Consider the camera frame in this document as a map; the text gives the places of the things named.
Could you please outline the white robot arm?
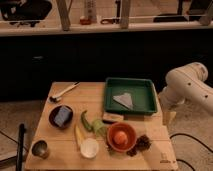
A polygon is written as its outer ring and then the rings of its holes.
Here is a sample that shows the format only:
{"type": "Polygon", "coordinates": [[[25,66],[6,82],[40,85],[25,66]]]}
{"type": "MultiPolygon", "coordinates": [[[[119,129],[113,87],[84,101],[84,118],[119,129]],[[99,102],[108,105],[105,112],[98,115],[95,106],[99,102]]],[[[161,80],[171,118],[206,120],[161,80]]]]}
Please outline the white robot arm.
{"type": "Polygon", "coordinates": [[[192,62],[170,70],[166,76],[166,86],[159,93],[163,112],[163,124],[169,125],[176,116],[175,106],[190,100],[213,115],[213,87],[205,84],[208,78],[206,66],[192,62]]]}

